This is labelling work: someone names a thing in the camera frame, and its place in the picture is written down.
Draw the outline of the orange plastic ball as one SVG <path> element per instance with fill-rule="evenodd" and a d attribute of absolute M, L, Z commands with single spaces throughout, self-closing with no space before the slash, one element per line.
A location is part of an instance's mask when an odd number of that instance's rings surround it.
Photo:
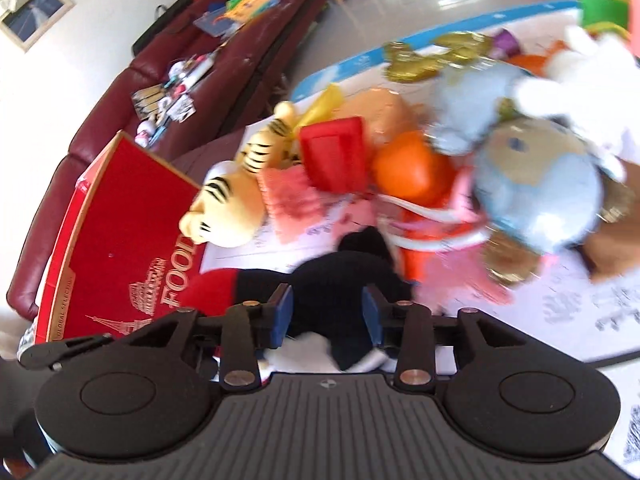
<path fill-rule="evenodd" d="M 456 170 L 420 131 L 398 134 L 376 152 L 372 171 L 378 192 L 421 206 L 437 205 L 450 191 Z"/>

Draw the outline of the orange spiky rubber mat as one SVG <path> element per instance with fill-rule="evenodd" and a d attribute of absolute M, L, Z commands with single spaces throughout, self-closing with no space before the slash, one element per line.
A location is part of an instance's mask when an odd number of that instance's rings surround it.
<path fill-rule="evenodd" d="M 282 244 L 294 242 L 326 218 L 326 207 L 303 165 L 266 168 L 257 176 L 269 223 Z"/>

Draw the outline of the colourful building block toy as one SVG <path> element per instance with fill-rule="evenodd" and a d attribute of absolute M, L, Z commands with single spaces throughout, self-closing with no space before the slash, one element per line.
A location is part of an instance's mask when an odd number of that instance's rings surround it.
<path fill-rule="evenodd" d="M 213 24 L 243 26 L 273 6 L 277 0 L 230 0 Z"/>

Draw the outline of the Mickey Mouse plush toy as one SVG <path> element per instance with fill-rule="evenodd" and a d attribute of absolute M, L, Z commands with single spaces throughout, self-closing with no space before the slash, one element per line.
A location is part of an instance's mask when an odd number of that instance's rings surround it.
<path fill-rule="evenodd" d="M 305 261 L 290 273 L 210 270 L 194 278 L 178 299 L 183 307 L 217 316 L 244 301 L 266 302 L 281 284 L 293 292 L 288 336 L 315 333 L 326 338 L 340 370 L 357 364 L 373 349 L 362 314 L 363 289 L 373 284 L 390 302 L 410 300 L 413 289 L 396 273 L 382 234 L 367 226 L 344 235 L 334 252 Z"/>

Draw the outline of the red plastic block toy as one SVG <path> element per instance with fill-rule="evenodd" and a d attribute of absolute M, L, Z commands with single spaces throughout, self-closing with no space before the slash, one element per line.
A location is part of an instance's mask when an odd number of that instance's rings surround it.
<path fill-rule="evenodd" d="M 363 193 L 369 183 L 369 148 L 359 116 L 300 129 L 302 161 L 311 184 L 332 194 Z"/>

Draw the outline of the light blue round plush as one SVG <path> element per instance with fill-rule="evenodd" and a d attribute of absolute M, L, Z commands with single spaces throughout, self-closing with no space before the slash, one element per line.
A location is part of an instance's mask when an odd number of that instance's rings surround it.
<path fill-rule="evenodd" d="M 523 117 L 495 126 L 474 166 L 474 193 L 491 224 L 538 254 L 580 242 L 599 220 L 599 167 L 556 122 Z"/>

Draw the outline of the red cardboard food box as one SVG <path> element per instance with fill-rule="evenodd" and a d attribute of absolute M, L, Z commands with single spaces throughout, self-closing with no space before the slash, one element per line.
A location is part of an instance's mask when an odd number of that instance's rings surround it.
<path fill-rule="evenodd" d="M 191 179 L 117 133 L 76 181 L 35 341 L 118 338 L 178 308 L 204 252 L 178 228 L 196 192 Z"/>

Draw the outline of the white plush rabbit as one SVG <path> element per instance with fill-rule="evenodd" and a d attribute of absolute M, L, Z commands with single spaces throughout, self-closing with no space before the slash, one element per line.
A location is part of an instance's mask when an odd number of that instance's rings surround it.
<path fill-rule="evenodd" d="M 562 117 L 613 180 L 623 162 L 639 161 L 639 66 L 614 32 L 592 38 L 578 25 L 565 29 L 566 48 L 544 63 L 544 76 L 513 86 L 516 109 L 527 117 Z"/>

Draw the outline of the framed wall picture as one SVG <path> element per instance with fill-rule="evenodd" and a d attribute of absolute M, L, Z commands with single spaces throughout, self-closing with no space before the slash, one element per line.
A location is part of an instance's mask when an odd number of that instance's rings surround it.
<path fill-rule="evenodd" d="M 72 0 L 28 0 L 1 19 L 1 32 L 27 52 L 74 5 Z"/>

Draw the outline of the gold foil balloon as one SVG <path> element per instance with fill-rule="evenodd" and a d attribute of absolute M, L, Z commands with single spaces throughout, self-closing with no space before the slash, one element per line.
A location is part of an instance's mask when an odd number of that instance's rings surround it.
<path fill-rule="evenodd" d="M 435 38 L 439 52 L 421 54 L 406 42 L 384 44 L 385 78 L 398 84 L 413 84 L 436 77 L 446 66 L 462 67 L 487 58 L 494 40 L 477 32 L 447 32 Z"/>

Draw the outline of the yellow tiger plush toy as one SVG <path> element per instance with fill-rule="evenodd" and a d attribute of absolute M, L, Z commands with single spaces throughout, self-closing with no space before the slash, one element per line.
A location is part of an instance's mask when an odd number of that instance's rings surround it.
<path fill-rule="evenodd" d="M 235 159 L 210 170 L 179 221 L 181 234 L 197 245 L 235 248 L 248 243 L 266 218 L 258 176 L 292 162 L 297 121 L 294 104 L 279 103 L 270 122 L 248 138 Z"/>

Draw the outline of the black bag on sofa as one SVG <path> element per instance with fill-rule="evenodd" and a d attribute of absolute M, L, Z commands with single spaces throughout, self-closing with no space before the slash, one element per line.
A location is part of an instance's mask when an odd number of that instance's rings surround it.
<path fill-rule="evenodd" d="M 171 6 L 161 4 L 155 8 L 154 22 L 149 28 L 132 44 L 132 56 L 137 56 L 151 41 L 162 32 L 176 16 L 186 10 L 193 0 L 176 0 Z"/>

